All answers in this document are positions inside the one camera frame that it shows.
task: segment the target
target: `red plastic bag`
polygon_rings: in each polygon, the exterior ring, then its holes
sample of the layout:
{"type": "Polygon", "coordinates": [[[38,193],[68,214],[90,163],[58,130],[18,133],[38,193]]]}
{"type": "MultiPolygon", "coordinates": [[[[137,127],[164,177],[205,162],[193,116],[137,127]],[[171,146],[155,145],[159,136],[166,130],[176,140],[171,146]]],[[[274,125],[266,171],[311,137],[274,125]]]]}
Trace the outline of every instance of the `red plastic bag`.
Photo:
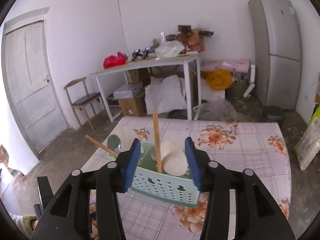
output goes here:
{"type": "Polygon", "coordinates": [[[122,54],[121,52],[118,52],[118,57],[114,55],[106,57],[103,62],[103,67],[107,69],[110,67],[123,65],[126,62],[127,62],[127,56],[122,54]]]}

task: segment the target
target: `white wall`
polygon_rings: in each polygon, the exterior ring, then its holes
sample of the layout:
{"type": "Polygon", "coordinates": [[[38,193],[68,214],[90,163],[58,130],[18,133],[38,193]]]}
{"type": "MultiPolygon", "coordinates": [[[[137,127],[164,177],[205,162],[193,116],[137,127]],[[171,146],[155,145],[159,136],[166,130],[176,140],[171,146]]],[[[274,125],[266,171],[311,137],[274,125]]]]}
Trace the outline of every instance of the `white wall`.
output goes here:
{"type": "MultiPolygon", "coordinates": [[[[205,18],[213,37],[205,38],[207,59],[250,58],[255,61],[249,0],[120,0],[129,51],[145,48],[153,38],[177,33],[178,24],[196,27],[205,18]]],[[[320,71],[320,17],[309,0],[291,0],[299,19],[303,68],[296,110],[308,122],[314,108],[316,73],[320,71]]]]}
{"type": "MultiPolygon", "coordinates": [[[[118,51],[126,52],[118,0],[17,0],[5,22],[26,12],[45,7],[49,7],[45,27],[49,70],[67,122],[71,127],[78,128],[79,125],[63,87],[73,79],[87,76],[89,93],[98,92],[97,82],[89,74],[103,70],[105,57],[118,51]]],[[[119,86],[125,82],[122,73],[105,77],[103,86],[107,88],[110,83],[117,82],[119,86]]],[[[3,87],[2,78],[0,87],[1,89],[3,87]]],[[[3,133],[0,142],[23,173],[27,174],[37,163],[37,159],[13,119],[4,89],[0,94],[2,110],[0,123],[3,133]]],[[[84,95],[81,83],[70,88],[72,100],[84,95]]],[[[103,109],[103,104],[95,102],[94,107],[99,112],[103,109]]],[[[88,114],[93,116],[90,106],[86,109],[88,114]]],[[[79,119],[84,123],[82,112],[78,113],[79,119]]]]}

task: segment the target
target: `black chair seat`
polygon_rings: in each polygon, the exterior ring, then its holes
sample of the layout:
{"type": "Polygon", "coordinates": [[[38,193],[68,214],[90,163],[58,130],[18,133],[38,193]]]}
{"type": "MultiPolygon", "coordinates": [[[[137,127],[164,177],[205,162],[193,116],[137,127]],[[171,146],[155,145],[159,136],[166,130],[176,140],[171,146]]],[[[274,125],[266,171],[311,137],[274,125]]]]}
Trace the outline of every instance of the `black chair seat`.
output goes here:
{"type": "Polygon", "coordinates": [[[78,99],[76,102],[74,102],[72,106],[83,106],[97,96],[100,96],[100,93],[92,93],[92,94],[86,95],[78,99]]]}

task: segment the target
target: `floral bedsheet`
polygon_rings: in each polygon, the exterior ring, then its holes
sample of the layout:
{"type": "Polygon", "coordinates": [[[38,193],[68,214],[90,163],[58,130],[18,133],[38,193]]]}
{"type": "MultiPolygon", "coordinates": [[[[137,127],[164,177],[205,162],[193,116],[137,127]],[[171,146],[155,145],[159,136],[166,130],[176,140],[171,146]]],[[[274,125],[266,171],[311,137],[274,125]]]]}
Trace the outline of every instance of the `floral bedsheet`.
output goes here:
{"type": "MultiPolygon", "coordinates": [[[[236,123],[159,119],[160,140],[184,147],[190,136],[198,149],[226,168],[250,168],[259,176],[286,218],[291,199],[291,170],[287,148],[277,123],[236,123]]],[[[152,118],[124,117],[111,134],[119,136],[122,150],[129,150],[134,138],[154,141],[152,118]]],[[[111,161],[98,149],[82,171],[96,170],[111,161]]],[[[95,210],[95,191],[91,191],[90,211],[95,210]]],[[[202,230],[208,195],[202,194],[196,208],[176,206],[129,190],[118,194],[119,209],[128,240],[196,240],[202,230]]],[[[235,235],[235,192],[230,191],[229,239],[235,235]]],[[[98,223],[92,223],[92,237],[99,239],[98,223]]]]}

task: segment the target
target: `metal screw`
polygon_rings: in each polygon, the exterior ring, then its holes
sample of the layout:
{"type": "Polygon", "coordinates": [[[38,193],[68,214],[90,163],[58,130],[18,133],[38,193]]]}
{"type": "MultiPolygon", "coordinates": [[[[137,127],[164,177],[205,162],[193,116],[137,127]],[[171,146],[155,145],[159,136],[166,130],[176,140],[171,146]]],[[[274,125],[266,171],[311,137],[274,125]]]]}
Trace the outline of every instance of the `metal screw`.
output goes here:
{"type": "Polygon", "coordinates": [[[244,170],[244,174],[248,175],[248,176],[252,176],[254,174],[253,170],[251,169],[245,169],[244,170]]]}
{"type": "Polygon", "coordinates": [[[109,169],[114,169],[114,168],[116,168],[118,166],[118,164],[116,163],[116,162],[109,162],[108,164],[107,164],[107,167],[109,168],[109,169]]]}
{"type": "Polygon", "coordinates": [[[208,165],[211,168],[217,168],[219,166],[219,163],[217,163],[216,161],[210,161],[208,165]]]}
{"type": "Polygon", "coordinates": [[[81,170],[73,170],[72,172],[71,172],[71,175],[72,176],[79,176],[81,174],[81,170]]]}

